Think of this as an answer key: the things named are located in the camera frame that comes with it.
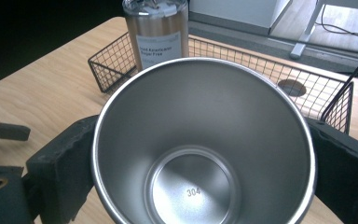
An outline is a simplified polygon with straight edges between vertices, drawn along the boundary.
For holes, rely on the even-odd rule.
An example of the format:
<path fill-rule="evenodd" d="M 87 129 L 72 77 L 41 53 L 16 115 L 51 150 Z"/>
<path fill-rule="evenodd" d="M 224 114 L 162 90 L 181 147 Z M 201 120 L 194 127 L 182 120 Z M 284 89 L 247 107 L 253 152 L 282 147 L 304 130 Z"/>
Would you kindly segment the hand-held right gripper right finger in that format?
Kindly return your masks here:
<path fill-rule="evenodd" d="M 358 140 L 308 119 L 316 150 L 316 196 L 344 223 L 358 224 Z"/>

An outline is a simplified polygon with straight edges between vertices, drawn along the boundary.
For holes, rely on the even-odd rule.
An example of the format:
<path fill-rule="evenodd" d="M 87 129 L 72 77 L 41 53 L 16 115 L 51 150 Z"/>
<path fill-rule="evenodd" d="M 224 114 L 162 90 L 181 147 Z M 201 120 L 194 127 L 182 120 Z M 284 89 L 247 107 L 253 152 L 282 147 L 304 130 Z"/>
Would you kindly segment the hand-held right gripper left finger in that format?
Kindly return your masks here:
<path fill-rule="evenodd" d="M 68 224 L 87 200 L 96 121 L 95 116 L 76 121 L 26 162 L 29 208 L 43 224 Z"/>

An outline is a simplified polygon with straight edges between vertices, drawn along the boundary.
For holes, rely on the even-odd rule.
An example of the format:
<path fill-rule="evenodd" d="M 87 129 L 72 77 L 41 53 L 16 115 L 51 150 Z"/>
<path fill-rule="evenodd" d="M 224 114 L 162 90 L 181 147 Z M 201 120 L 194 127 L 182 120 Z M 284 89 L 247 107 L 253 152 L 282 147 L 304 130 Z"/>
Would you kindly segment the black wire mesh basket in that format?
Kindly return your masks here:
<path fill-rule="evenodd" d="M 191 36 L 188 44 L 191 57 L 209 57 L 238 63 L 264 75 L 277 85 L 283 79 L 303 83 L 307 93 L 300 97 L 290 96 L 301 113 L 343 133 L 350 131 L 353 80 L 358 77 L 358 67 L 343 77 L 197 36 Z M 103 93 L 116 91 L 138 73 L 127 33 L 91 56 L 88 64 Z"/>

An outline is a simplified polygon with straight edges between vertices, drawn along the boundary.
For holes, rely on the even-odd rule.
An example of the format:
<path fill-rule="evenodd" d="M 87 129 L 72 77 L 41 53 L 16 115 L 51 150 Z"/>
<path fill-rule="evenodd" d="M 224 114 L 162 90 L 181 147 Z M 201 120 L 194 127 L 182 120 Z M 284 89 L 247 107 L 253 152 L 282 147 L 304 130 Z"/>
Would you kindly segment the stainless steel mug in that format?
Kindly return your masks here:
<path fill-rule="evenodd" d="M 212 58 L 161 63 L 123 84 L 99 116 L 91 162 L 119 224 L 299 224 L 316 181 L 294 102 Z"/>

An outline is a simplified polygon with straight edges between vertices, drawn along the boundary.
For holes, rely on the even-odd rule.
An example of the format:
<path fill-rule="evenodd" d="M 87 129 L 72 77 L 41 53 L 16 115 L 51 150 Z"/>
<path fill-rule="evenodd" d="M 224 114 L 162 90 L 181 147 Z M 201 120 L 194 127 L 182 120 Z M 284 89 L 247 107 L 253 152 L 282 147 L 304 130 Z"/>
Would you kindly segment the metal can with white label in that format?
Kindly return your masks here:
<path fill-rule="evenodd" d="M 123 0 L 137 69 L 188 56 L 187 0 Z"/>

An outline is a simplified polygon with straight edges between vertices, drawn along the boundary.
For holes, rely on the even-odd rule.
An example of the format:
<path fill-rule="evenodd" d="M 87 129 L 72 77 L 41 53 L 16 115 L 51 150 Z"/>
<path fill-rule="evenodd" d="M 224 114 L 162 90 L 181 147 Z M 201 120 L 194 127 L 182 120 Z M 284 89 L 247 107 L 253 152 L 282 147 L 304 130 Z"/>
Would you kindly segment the round dark table grommet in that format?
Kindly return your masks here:
<path fill-rule="evenodd" d="M 283 79 L 278 82 L 278 86 L 292 97 L 300 97 L 307 93 L 304 84 L 294 79 Z"/>

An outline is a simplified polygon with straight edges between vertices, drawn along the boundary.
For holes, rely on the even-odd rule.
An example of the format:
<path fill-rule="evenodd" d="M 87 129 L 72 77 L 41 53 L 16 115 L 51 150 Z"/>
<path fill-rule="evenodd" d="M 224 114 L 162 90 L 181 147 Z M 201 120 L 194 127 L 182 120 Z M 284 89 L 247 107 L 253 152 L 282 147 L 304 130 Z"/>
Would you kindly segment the white cabinet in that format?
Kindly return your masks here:
<path fill-rule="evenodd" d="M 232 30 L 269 35 L 293 0 L 190 0 L 189 18 Z"/>

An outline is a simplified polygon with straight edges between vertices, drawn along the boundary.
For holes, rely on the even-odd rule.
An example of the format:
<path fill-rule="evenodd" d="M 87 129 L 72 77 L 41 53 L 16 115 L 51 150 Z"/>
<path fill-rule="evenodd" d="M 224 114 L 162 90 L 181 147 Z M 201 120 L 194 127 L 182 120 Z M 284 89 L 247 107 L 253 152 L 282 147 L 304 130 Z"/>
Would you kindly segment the white metal desk frame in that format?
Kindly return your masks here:
<path fill-rule="evenodd" d="M 303 31 L 300 38 L 296 41 L 295 46 L 293 47 L 292 51 L 290 52 L 290 57 L 292 59 L 299 59 L 308 45 L 312 32 L 314 30 L 314 24 L 321 13 L 321 10 L 324 6 L 330 5 L 335 7 L 348 7 L 348 8 L 355 8 L 358 9 L 358 0 L 317 0 L 316 6 L 313 9 L 313 12 L 310 16 L 310 20 Z"/>

